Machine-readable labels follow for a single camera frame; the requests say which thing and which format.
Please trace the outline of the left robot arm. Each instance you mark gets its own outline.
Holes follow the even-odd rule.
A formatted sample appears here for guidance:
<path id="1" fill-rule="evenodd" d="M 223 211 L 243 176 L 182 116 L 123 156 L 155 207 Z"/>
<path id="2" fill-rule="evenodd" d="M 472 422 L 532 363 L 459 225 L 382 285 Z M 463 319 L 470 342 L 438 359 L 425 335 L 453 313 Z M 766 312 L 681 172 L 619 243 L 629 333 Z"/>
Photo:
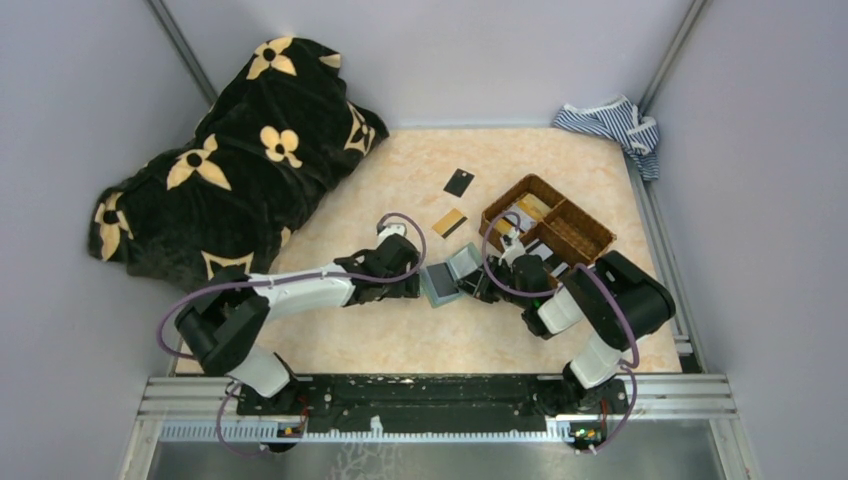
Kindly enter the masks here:
<path id="1" fill-rule="evenodd" d="M 300 388 L 288 364 L 258 345 L 265 324 L 314 309 L 416 298 L 425 252 L 401 233 L 382 232 L 375 248 L 320 268 L 266 275 L 226 267 L 189 295 L 174 325 L 205 374 L 230 377 L 285 414 L 297 406 Z"/>

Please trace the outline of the green card holder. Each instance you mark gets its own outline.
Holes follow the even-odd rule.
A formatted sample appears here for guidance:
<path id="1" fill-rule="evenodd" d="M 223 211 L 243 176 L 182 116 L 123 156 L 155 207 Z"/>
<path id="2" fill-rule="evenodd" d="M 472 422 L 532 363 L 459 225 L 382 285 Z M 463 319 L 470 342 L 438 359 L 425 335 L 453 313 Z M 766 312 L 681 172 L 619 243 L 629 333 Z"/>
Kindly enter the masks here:
<path id="1" fill-rule="evenodd" d="M 419 271 L 421 290 L 432 308 L 458 299 L 463 291 L 459 282 L 482 267 L 482 255 L 474 243 L 468 243 L 446 261 L 427 265 Z"/>

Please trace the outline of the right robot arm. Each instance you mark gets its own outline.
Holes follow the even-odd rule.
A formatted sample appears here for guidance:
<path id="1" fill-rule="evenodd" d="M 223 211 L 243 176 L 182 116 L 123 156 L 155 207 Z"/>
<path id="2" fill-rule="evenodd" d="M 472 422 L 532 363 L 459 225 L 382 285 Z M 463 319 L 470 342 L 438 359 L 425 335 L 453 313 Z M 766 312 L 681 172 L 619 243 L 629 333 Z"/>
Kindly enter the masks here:
<path id="1" fill-rule="evenodd" d="M 563 369 L 563 398 L 572 410 L 588 412 L 618 370 L 639 365 L 638 340 L 674 317 L 676 304 L 661 283 L 615 250 L 591 267 L 568 269 L 557 287 L 551 280 L 542 258 L 523 254 L 510 262 L 489 256 L 456 285 L 482 302 L 518 306 L 527 329 L 546 340 L 587 322 L 587 343 Z"/>

